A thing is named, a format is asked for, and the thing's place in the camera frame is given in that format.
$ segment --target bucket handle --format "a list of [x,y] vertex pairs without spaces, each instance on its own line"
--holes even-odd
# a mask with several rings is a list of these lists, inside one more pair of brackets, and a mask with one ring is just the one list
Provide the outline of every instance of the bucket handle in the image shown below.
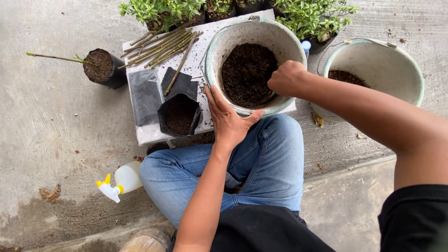
[[325,55],[325,53],[327,52],[327,50],[328,50],[330,47],[337,46],[337,45],[344,44],[344,43],[345,43],[345,44],[351,44],[353,41],[355,41],[355,40],[360,40],[360,39],[362,39],[362,40],[367,40],[367,41],[370,41],[370,42],[372,42],[372,43],[375,43],[375,44],[378,44],[378,45],[385,46],[385,47],[387,47],[387,48],[392,48],[392,49],[395,49],[395,48],[396,48],[396,45],[393,44],[393,43],[387,42],[387,43],[384,44],[384,43],[380,43],[380,42],[378,42],[378,41],[376,41],[376,40],[373,40],[373,39],[355,38],[355,39],[352,39],[352,40],[344,40],[344,41],[339,42],[339,43],[337,43],[337,44],[331,45],[331,46],[329,46],[329,47],[327,47],[327,48],[325,49],[325,51],[322,53],[322,56],[321,56],[320,59],[319,59],[319,63],[317,63],[317,69],[316,69],[317,74],[318,74],[319,76],[321,76],[321,74],[319,73],[320,62],[322,61],[323,56]]
[[230,24],[228,24],[228,25],[222,27],[221,29],[219,29],[219,30],[215,33],[215,35],[211,38],[210,43],[208,43],[208,46],[207,46],[207,48],[205,49],[205,53],[204,53],[204,55],[202,56],[201,62],[199,63],[199,68],[201,69],[202,75],[204,76],[205,83],[207,83],[207,85],[208,85],[209,87],[210,87],[210,84],[208,83],[207,78],[205,77],[204,69],[202,69],[202,62],[204,61],[205,56],[207,55],[207,51],[208,51],[208,48],[210,47],[211,42],[212,42],[213,39],[216,37],[216,35],[218,35],[218,33],[219,33],[220,31],[222,31],[222,30],[224,30],[224,29],[226,29],[226,28],[229,28],[229,27],[231,27],[231,26],[234,26],[234,25],[238,25],[238,24],[242,24],[242,23],[248,23],[248,22],[253,22],[253,21],[260,21],[260,16],[250,16],[247,20],[237,21],[237,22],[232,22],[232,23],[230,23]]

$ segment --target potted plant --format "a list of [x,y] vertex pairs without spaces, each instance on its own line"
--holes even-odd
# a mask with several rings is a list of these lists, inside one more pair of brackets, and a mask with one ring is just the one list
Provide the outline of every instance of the potted plant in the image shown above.
[[262,10],[264,0],[235,0],[237,16]]
[[207,0],[206,20],[208,23],[237,15],[233,0]]
[[302,0],[289,6],[289,18],[277,17],[301,41],[311,43],[310,54],[322,52],[336,38],[339,29],[352,22],[348,14],[358,12],[347,0]]
[[164,25],[167,31],[168,25],[174,21],[166,0],[129,0],[129,3],[120,4],[119,8],[122,17],[126,14],[135,16],[150,31],[158,31]]
[[188,18],[188,20],[194,20],[187,27],[205,23],[205,12],[203,9],[205,0],[167,0],[167,2],[171,16],[179,19]]
[[109,88],[117,89],[128,83],[126,77],[126,69],[118,69],[125,63],[103,49],[98,48],[90,51],[85,59],[80,58],[76,54],[76,58],[74,59],[35,54],[30,52],[27,52],[26,54],[28,56],[34,57],[45,57],[82,63],[84,73],[90,81]]
[[264,8],[273,9],[275,17],[288,18],[289,7],[292,4],[293,0],[264,0]]

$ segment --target white styrofoam board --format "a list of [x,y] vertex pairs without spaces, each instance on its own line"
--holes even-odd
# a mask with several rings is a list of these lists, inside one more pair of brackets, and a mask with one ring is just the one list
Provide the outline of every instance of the white styrofoam board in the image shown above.
[[[194,132],[195,134],[209,132],[209,131],[213,130],[211,115],[210,115],[210,111],[208,109],[207,98],[205,97],[205,94],[203,94],[201,92],[201,87],[203,87],[206,84],[206,80],[205,80],[204,74],[201,71],[200,64],[201,64],[201,60],[207,50],[208,44],[210,43],[211,39],[216,34],[216,32],[218,32],[222,27],[226,26],[230,22],[234,22],[239,19],[247,19],[250,16],[254,16],[254,15],[260,16],[260,17],[265,17],[265,18],[268,18],[271,20],[275,20],[274,13],[273,13],[272,9],[270,9],[270,10],[259,11],[256,13],[251,13],[251,14],[247,14],[247,15],[243,15],[243,16],[239,16],[239,17],[224,19],[224,20],[220,20],[217,22],[213,22],[213,23],[194,26],[192,29],[192,31],[202,31],[203,34],[199,37],[199,40],[193,44],[193,46],[188,54],[188,57],[181,69],[181,72],[191,75],[192,76],[191,81],[198,81],[197,101],[199,102],[199,104],[201,105],[201,107],[203,109],[203,111],[202,111],[203,120],[202,120],[201,124],[199,124],[198,127],[196,128],[196,130]],[[130,43],[131,43],[131,41],[123,43],[123,50],[131,48]],[[161,85],[162,79],[165,75],[167,68],[172,67],[173,69],[177,69],[182,60],[183,55],[184,55],[183,53],[179,53],[155,68],[157,70],[157,74],[158,74],[158,83],[157,84],[159,85],[160,90],[161,90],[160,85]],[[124,60],[125,60],[125,63],[127,64],[128,63],[127,57],[124,57]],[[129,74],[133,73],[133,72],[138,72],[138,71],[144,70],[145,69],[144,65],[146,65],[146,63],[148,63],[150,60],[151,59],[146,59],[144,62],[140,63],[139,65],[133,65],[131,67],[127,67],[126,75],[128,78],[128,82],[129,82]],[[129,93],[131,96],[131,102],[133,102],[130,88],[129,88]],[[281,111],[281,113],[294,111],[294,110],[296,110],[296,104],[293,102],[291,105],[289,105],[283,111]],[[146,143],[157,143],[157,142],[161,142],[161,141],[169,141],[169,140],[174,139],[174,137],[160,132],[160,126],[158,123],[145,125],[145,126],[136,126],[136,132],[137,132],[137,141],[140,146],[143,144],[146,144]]]

